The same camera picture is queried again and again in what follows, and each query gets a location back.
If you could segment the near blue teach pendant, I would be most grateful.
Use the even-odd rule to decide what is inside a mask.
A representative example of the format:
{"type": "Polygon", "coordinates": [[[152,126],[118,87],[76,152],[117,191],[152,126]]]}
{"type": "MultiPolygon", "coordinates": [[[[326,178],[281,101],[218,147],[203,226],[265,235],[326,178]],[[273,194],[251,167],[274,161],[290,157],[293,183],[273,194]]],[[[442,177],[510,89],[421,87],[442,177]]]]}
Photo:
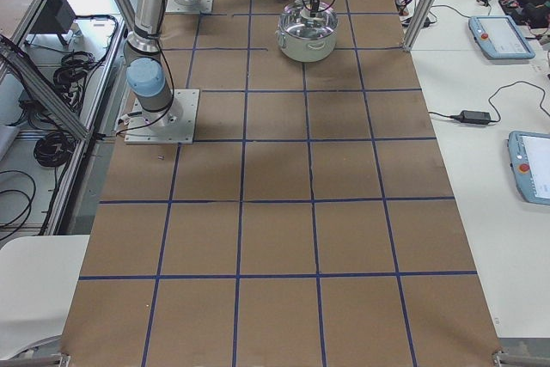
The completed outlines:
{"type": "Polygon", "coordinates": [[[549,205],[549,135],[513,131],[507,148],[518,192],[529,203],[549,205]]]}

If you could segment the black power adapter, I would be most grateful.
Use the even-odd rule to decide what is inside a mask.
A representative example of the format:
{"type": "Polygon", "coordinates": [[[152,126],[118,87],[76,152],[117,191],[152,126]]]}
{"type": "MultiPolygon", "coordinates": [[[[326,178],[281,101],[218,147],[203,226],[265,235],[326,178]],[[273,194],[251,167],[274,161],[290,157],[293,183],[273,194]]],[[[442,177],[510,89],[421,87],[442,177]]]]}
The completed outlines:
{"type": "Polygon", "coordinates": [[[462,110],[458,114],[451,115],[452,120],[471,125],[489,125],[492,123],[488,112],[462,110]]]}

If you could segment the black monitor on floor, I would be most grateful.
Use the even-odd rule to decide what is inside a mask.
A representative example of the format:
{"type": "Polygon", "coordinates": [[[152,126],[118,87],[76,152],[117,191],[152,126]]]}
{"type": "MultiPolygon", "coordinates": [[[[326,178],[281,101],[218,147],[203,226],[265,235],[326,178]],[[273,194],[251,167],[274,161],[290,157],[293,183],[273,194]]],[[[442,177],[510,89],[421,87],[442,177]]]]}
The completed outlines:
{"type": "Polygon", "coordinates": [[[67,46],[63,37],[70,31],[76,14],[67,0],[47,0],[39,13],[30,34],[56,34],[60,43],[67,46]]]}

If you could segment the glass pot lid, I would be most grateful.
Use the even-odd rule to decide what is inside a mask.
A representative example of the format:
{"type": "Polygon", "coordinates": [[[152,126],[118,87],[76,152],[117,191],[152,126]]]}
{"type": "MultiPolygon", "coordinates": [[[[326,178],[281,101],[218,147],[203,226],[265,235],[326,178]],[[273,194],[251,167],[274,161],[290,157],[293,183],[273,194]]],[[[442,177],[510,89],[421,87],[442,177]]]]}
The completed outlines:
{"type": "Polygon", "coordinates": [[[324,40],[335,34],[338,17],[334,10],[321,3],[317,15],[312,15],[302,0],[287,4],[278,20],[278,31],[299,40],[324,40]]]}

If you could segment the aluminium side frame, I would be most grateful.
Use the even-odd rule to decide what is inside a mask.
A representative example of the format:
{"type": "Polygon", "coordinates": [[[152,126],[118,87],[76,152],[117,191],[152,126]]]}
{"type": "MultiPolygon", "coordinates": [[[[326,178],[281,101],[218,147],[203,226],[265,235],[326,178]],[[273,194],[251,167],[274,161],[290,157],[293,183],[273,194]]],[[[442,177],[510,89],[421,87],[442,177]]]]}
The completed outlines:
{"type": "Polygon", "coordinates": [[[99,146],[113,141],[125,98],[123,47],[135,0],[67,0],[63,37],[30,34],[47,0],[1,0],[1,238],[73,229],[99,146]]]}

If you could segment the far blue teach pendant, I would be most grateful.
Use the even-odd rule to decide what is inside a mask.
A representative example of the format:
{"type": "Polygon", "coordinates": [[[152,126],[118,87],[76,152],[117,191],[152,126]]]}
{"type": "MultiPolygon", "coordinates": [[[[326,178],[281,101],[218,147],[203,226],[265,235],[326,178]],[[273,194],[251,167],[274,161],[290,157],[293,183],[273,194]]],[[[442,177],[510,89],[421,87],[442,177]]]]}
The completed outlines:
{"type": "Polygon", "coordinates": [[[490,60],[531,59],[535,52],[510,16],[472,16],[468,28],[490,60]]]}

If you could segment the pale green electric pot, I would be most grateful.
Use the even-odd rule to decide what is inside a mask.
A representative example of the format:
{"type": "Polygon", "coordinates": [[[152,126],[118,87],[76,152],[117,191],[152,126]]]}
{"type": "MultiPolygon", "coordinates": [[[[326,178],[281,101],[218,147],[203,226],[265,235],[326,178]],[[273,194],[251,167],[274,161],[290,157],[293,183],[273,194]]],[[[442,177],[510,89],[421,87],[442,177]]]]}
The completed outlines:
{"type": "Polygon", "coordinates": [[[327,4],[311,16],[303,0],[287,4],[278,20],[277,39],[280,50],[298,62],[317,62],[334,49],[338,16],[327,4]]]}

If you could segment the blue teach pendant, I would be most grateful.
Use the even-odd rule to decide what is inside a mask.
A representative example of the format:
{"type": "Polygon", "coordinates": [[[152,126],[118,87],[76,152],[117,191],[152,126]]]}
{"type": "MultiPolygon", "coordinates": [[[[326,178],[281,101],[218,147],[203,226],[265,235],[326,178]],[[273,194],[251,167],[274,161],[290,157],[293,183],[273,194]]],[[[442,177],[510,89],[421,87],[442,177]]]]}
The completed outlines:
{"type": "Polygon", "coordinates": [[[549,205],[549,135],[513,131],[507,148],[518,192],[529,203],[549,205]]]}
{"type": "Polygon", "coordinates": [[[531,59],[535,52],[510,16],[472,16],[468,28],[490,60],[531,59]]]}

